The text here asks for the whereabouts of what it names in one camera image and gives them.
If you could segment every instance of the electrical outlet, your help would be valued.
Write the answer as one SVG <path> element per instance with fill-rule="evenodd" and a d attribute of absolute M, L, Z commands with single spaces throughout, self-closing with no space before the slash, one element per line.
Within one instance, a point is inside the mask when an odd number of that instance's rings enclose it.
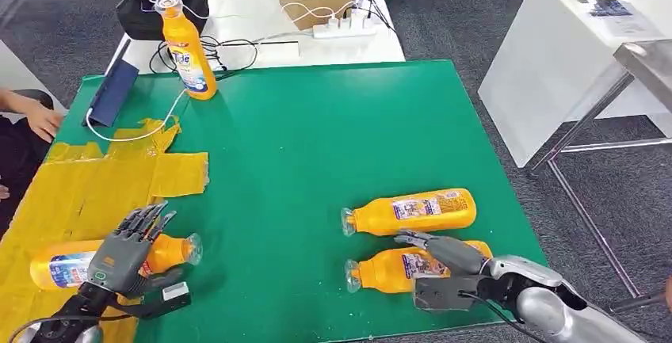
<path fill-rule="evenodd" d="M 376 34 L 376 28 L 371 19 L 359 13 L 352 13 L 351 17 L 340 20 L 330 18 L 324 25 L 313 26 L 313 38 L 317 40 L 348 36 L 372 36 L 374 34 Z"/>

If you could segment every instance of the detergent bottle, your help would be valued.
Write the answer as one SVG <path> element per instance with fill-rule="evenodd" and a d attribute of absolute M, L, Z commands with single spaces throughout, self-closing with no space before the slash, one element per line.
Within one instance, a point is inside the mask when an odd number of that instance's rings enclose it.
<path fill-rule="evenodd" d="M 50 246 L 32 258 L 32 281 L 44 290 L 78 287 L 88 278 L 89 263 L 102 243 L 102 240 L 89 240 Z M 188 238 L 160 234 L 139 274 L 147 277 L 185 262 L 198 265 L 202 256 L 203 247 L 198 234 L 191 234 Z"/>
<path fill-rule="evenodd" d="M 483 256 L 492 258 L 492 252 L 486 243 L 466 243 Z M 450 269 L 417 246 L 384 250 L 367 261 L 346 262 L 346 282 L 351 293 L 360 288 L 375 288 L 383 293 L 412 292 L 413 279 L 428 276 L 448 277 Z"/>
<path fill-rule="evenodd" d="M 198 30 L 182 12 L 182 0 L 157 0 L 156 11 L 163 18 L 163 37 L 189 96 L 208 100 L 215 95 L 215 75 L 200 44 Z"/>
<path fill-rule="evenodd" d="M 368 232 L 377 236 L 399 230 L 437 231 L 474 223 L 476 203 L 467 189 L 446 189 L 379 198 L 362 208 L 343 208 L 343 233 Z"/>

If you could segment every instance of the bottle cap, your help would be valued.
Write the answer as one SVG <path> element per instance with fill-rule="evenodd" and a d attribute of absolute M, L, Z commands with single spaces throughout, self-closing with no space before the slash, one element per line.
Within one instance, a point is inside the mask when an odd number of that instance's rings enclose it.
<path fill-rule="evenodd" d="M 345 236 L 352 236 L 357 232 L 357 225 L 354 211 L 349 208 L 341 208 L 341 224 L 343 226 L 343 234 Z"/>
<path fill-rule="evenodd" d="M 200 260 L 203 258 L 203 244 L 200 242 L 198 234 L 191 234 L 182 241 L 182 256 L 191 265 L 200 264 Z"/>
<path fill-rule="evenodd" d="M 359 264 L 354 260 L 348 260 L 346 261 L 345 270 L 348 292 L 354 293 L 361 289 Z"/>
<path fill-rule="evenodd" d="M 156 0 L 154 9 L 162 17 L 173 18 L 182 14 L 182 0 Z"/>

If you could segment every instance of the robotic arm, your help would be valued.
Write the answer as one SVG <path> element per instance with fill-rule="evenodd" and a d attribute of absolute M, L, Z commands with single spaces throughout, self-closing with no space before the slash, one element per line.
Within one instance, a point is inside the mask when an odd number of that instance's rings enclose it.
<path fill-rule="evenodd" d="M 29 322 L 14 337 L 26 329 L 18 340 L 20 343 L 94 343 L 102 340 L 100 321 L 130 317 L 151 319 L 189 305 L 191 297 L 186 283 L 176 284 L 182 275 L 181 268 L 174 267 L 148 278 L 138 273 L 154 240 L 175 215 L 170 212 L 159 216 L 166 204 L 150 204 L 126 216 L 92 258 L 87 270 L 89 278 L 77 294 L 53 317 Z M 160 288 L 164 288 L 163 297 L 157 303 L 121 305 L 117 301 L 117 294 L 134 299 Z M 126 314 L 102 317 L 107 307 Z"/>
<path fill-rule="evenodd" d="M 587 302 L 559 273 L 530 260 L 509 255 L 488 259 L 460 240 L 422 232 L 401 231 L 395 240 L 423 248 L 451 270 L 450 277 L 415 280 L 417 308 L 468 310 L 476 301 L 492 300 L 548 342 L 646 342 Z"/>

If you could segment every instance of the paper document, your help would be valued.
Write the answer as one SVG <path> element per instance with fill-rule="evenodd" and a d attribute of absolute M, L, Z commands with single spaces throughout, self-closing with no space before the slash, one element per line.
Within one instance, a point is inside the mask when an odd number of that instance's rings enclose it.
<path fill-rule="evenodd" d="M 664 37 L 633 4 L 625 0 L 574 0 L 574 4 L 601 35 L 632 40 Z"/>

